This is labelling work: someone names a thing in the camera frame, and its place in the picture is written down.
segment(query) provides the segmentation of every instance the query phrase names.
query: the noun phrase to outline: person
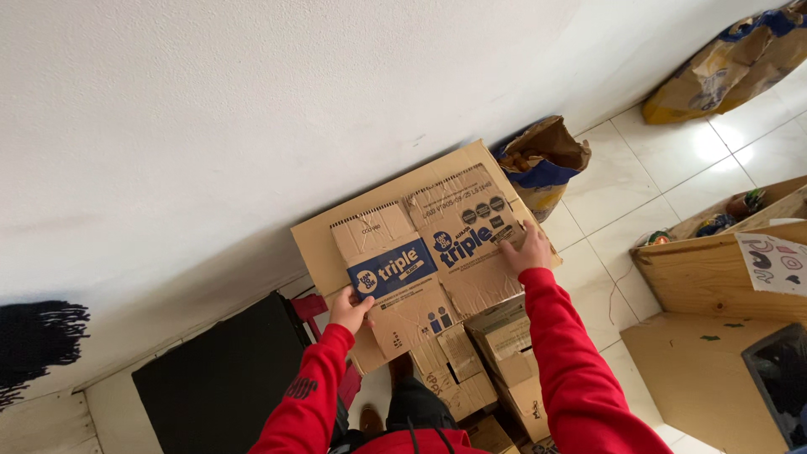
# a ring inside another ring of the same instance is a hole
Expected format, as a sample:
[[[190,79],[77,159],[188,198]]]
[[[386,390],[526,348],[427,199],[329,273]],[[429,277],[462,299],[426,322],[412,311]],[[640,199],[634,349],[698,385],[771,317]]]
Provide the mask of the person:
[[[559,451],[671,454],[655,431],[628,410],[619,382],[586,334],[569,294],[555,283],[546,237],[529,222],[525,228],[520,251],[507,242],[501,243],[501,250],[525,287],[547,422]],[[350,286],[342,290],[322,339],[303,354],[298,378],[267,419],[250,454],[327,451],[345,357],[372,305],[372,297],[359,303]],[[440,402],[416,380],[402,380],[395,384],[387,430],[332,452],[481,453],[470,447],[467,433],[435,401]]]

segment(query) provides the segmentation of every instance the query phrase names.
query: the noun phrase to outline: black fringe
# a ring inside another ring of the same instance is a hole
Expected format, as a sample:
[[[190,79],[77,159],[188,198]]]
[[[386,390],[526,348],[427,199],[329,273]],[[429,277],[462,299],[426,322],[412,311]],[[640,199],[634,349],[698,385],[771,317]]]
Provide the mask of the black fringe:
[[[48,366],[81,358],[79,339],[90,315],[67,301],[0,306],[0,412],[28,388],[26,381],[48,375]]]

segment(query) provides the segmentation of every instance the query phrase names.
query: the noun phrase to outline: red hoodie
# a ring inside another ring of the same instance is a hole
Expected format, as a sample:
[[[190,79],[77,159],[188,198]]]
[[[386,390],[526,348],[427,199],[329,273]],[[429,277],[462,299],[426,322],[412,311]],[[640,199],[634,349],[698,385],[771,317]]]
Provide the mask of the red hoodie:
[[[541,370],[541,392],[550,432],[562,454],[592,452],[663,453],[672,451],[628,410],[619,382],[586,334],[569,294],[552,271],[531,268],[518,276],[525,286],[533,352]],[[249,454],[293,452],[324,454],[337,416],[337,387],[345,357],[354,344],[343,326],[328,325],[319,343],[303,354],[297,378],[274,409]],[[481,453],[465,431],[444,430],[457,454]],[[408,431],[378,437],[356,454],[409,454]],[[420,452],[447,452],[434,429],[416,429]]]

